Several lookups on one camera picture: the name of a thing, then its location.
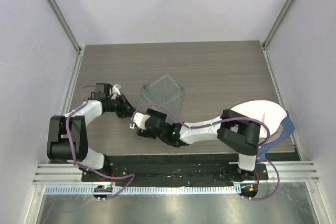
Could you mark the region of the grey napkin white stitching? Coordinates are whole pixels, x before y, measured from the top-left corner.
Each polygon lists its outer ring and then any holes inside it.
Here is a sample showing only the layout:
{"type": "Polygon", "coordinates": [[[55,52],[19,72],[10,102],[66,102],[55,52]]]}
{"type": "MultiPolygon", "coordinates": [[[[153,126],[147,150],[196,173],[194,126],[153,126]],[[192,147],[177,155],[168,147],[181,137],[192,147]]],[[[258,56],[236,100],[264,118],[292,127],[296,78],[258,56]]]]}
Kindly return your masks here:
{"type": "Polygon", "coordinates": [[[145,104],[159,104],[180,117],[184,88],[172,72],[167,72],[146,83],[140,91],[137,108],[145,104]]]}

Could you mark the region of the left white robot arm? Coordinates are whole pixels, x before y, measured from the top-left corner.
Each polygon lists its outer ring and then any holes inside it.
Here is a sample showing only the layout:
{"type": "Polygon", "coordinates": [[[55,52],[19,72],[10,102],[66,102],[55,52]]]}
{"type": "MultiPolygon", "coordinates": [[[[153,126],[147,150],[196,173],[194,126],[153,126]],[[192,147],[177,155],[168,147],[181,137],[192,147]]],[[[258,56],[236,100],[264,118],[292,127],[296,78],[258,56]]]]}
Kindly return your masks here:
{"type": "Polygon", "coordinates": [[[93,170],[98,180],[105,182],[112,174],[108,157],[89,147],[87,126],[106,112],[124,119],[132,116],[135,108],[120,91],[119,84],[97,83],[87,85],[94,91],[79,107],[50,118],[47,157],[53,161],[69,162],[81,169],[93,170]]]}

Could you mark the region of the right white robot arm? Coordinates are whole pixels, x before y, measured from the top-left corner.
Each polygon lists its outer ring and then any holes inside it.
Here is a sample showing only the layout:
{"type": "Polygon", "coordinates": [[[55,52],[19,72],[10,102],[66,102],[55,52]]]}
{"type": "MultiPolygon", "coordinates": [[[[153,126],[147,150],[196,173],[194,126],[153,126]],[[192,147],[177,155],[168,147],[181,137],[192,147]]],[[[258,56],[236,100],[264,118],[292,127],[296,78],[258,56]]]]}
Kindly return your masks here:
{"type": "Polygon", "coordinates": [[[166,114],[148,110],[146,114],[135,113],[131,125],[139,128],[140,136],[159,138],[176,148],[219,140],[238,153],[237,171],[228,172],[228,178],[239,181],[255,175],[260,121],[233,110],[224,110],[221,116],[198,123],[170,124],[165,119],[166,114]]]}

